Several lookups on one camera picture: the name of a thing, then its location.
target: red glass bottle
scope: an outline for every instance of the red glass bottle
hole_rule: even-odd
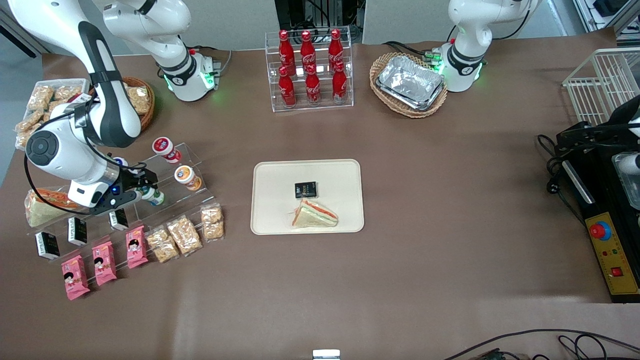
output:
[[[342,62],[342,43],[340,42],[340,29],[331,30],[331,43],[329,44],[329,73],[335,71],[335,64]]]
[[[305,70],[305,74],[308,74],[307,70],[313,67],[314,74],[316,73],[316,49],[311,44],[311,32],[309,30],[302,31],[302,47],[300,47],[300,56],[302,57],[302,67]]]
[[[282,66],[287,68],[287,74],[294,76],[296,74],[296,59],[293,56],[293,46],[289,42],[289,34],[287,30],[280,30],[280,61]]]
[[[333,102],[344,104],[347,99],[347,75],[344,74],[344,63],[342,61],[335,64],[333,74]]]
[[[291,109],[296,105],[296,93],[293,89],[293,81],[291,81],[289,77],[289,71],[286,66],[281,66],[278,71],[280,71],[278,85],[280,86],[282,102],[285,108]]]
[[[318,79],[318,75],[316,75],[316,65],[315,63],[305,67],[307,71],[307,79],[305,80],[305,84],[307,86],[307,99],[309,100],[309,106],[318,106],[320,105],[320,79]]]

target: pink snack package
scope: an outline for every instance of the pink snack package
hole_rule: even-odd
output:
[[[144,225],[138,226],[127,233],[127,264],[129,268],[140,266],[148,261],[144,227]]]
[[[69,300],[89,292],[82,256],[78,255],[62,263],[62,274],[65,277],[65,290]]]
[[[101,286],[107,281],[115,280],[116,263],[113,260],[113,246],[111,241],[102,243],[93,249],[93,264],[95,266],[95,282]]]

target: table surface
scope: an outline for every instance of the table surface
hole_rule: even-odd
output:
[[[278,114],[261,51],[234,53],[220,89],[194,103],[174,98],[151,57],[117,58],[123,76],[154,87],[157,115],[116,154],[144,159],[161,135],[188,143],[224,205],[227,237],[71,302],[59,264],[25,235],[16,152],[0,190],[0,358],[308,359],[339,348],[344,359],[441,359],[536,327],[637,344],[640,305],[609,303],[585,231],[545,191],[547,157],[535,145],[572,123],[562,80],[613,46],[608,30],[496,41],[474,86],[423,120],[391,112],[369,88],[383,45],[354,47],[353,108]],[[44,65],[47,79],[86,75],[64,56]],[[362,167],[362,231],[252,234],[257,163],[335,158]],[[40,186],[61,184],[33,173]],[[496,345],[566,356],[553,334]]]

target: plastic-wrapped sandwich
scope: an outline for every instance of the plastic-wrapped sandwich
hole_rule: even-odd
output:
[[[335,213],[308,199],[302,199],[292,223],[294,227],[333,227],[337,224]]]

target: wicker basket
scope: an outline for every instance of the wicker basket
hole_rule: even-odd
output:
[[[130,77],[124,76],[122,78],[122,82],[124,82],[125,84],[131,87],[144,86],[145,88],[147,88],[147,94],[149,95],[149,99],[151,100],[149,111],[144,115],[139,115],[141,131],[144,131],[146,128],[148,128],[148,126],[151,124],[151,121],[154,118],[154,108],[156,107],[156,95],[154,94],[154,89],[152,89],[151,86],[149,86],[149,84],[147,84],[146,82],[138,78],[130,78]],[[93,95],[93,92],[94,92],[94,89],[93,87],[91,87],[91,89],[89,90],[89,95]]]
[[[395,111],[396,113],[402,114],[412,119],[421,119],[421,118],[427,117],[433,114],[434,112],[436,112],[436,110],[442,106],[442,103],[447,98],[446,85],[444,86],[444,88],[442,89],[438,97],[435,99],[435,101],[433,101],[433,104],[431,104],[431,107],[427,111],[416,111],[410,108],[407,104],[403,103],[402,101],[380,90],[380,88],[376,86],[376,78],[378,77],[378,75],[380,75],[380,72],[382,72],[382,70],[384,70],[384,68],[387,66],[387,64],[389,63],[389,60],[391,60],[391,58],[395,56],[400,56],[400,55],[408,56],[409,59],[415,61],[417,64],[427,67],[427,63],[409,54],[388,53],[386,55],[380,56],[376,61],[373,62],[373,65],[371,65],[371,69],[369,70],[369,84],[371,85],[371,89],[373,90],[374,93],[376,93],[376,95],[380,98],[380,100],[382,100],[382,102],[384,102],[391,110]]]

